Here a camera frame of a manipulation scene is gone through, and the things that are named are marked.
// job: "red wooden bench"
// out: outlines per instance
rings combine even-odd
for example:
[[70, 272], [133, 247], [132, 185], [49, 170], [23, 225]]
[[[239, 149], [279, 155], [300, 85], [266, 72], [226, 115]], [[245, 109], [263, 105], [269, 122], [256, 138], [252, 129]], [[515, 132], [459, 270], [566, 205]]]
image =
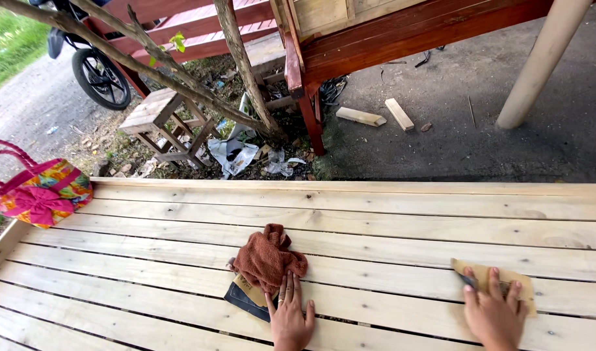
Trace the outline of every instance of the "red wooden bench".
[[[278, 31], [268, 0], [233, 0], [233, 3], [244, 42]], [[161, 20], [147, 32], [155, 43], [166, 47], [179, 63], [229, 52], [212, 0], [112, 0], [103, 8], [120, 20], [130, 22], [127, 4], [136, 12], [140, 23]], [[96, 18], [89, 18], [87, 25], [103, 37], [109, 37], [106, 34], [115, 31]], [[179, 31], [186, 38], [185, 52], [177, 51], [169, 44], [169, 39]], [[150, 61], [150, 55], [133, 39], [117, 37], [109, 39], [108, 42], [140, 62], [147, 64]], [[118, 67], [143, 98], [150, 93], [137, 72], [121, 65]]]

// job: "concrete floor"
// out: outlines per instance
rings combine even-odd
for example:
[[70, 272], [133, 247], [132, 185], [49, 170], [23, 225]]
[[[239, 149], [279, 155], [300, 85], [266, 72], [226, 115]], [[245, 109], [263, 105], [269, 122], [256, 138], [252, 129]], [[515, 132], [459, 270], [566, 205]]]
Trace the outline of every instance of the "concrete floor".
[[[352, 73], [337, 101], [387, 123], [353, 123], [329, 109], [318, 179], [596, 182], [596, 4], [527, 122], [512, 131], [495, 126], [543, 22], [449, 44], [419, 68], [423, 54]], [[415, 130], [403, 132], [389, 113], [385, 100], [393, 97]], [[432, 129], [421, 132], [428, 122]]]

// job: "sandpaper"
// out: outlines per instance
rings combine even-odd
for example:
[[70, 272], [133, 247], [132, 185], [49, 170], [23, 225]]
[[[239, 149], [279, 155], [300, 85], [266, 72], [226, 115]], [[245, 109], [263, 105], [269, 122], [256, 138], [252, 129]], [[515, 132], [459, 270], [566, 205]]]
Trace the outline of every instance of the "sandpaper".
[[[451, 259], [451, 267], [456, 270], [460, 275], [465, 275], [465, 267], [471, 267], [473, 274], [476, 278], [477, 286], [475, 287], [479, 291], [488, 293], [489, 284], [489, 269], [490, 267], [481, 264], [475, 264], [473, 262], [466, 262], [457, 259]], [[532, 279], [527, 275], [522, 275], [512, 270], [506, 270], [499, 268], [499, 287], [502, 294], [506, 294], [510, 289], [510, 283], [513, 280], [521, 282], [521, 293], [520, 299], [524, 300], [528, 306], [528, 317], [536, 317], [536, 304], [534, 301], [534, 287], [532, 286]]]

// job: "paved road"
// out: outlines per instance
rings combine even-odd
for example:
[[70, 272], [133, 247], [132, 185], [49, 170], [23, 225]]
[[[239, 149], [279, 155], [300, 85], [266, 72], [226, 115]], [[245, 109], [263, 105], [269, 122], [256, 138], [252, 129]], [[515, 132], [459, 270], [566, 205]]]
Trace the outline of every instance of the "paved road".
[[[91, 132], [101, 119], [118, 113], [83, 92], [74, 78], [73, 54], [66, 46], [56, 60], [45, 55], [0, 88], [0, 139], [21, 146], [37, 161], [60, 157], [65, 146], [79, 140], [71, 125]], [[47, 135], [54, 126], [59, 130]], [[0, 178], [15, 174], [16, 164], [0, 160]]]

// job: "beige pole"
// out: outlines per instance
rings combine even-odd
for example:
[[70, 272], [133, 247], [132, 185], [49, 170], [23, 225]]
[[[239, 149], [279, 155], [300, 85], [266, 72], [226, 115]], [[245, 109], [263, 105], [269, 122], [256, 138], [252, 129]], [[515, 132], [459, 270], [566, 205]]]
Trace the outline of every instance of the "beige pole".
[[523, 123], [590, 4], [592, 0], [554, 0], [532, 52], [497, 118], [500, 128], [512, 129]]

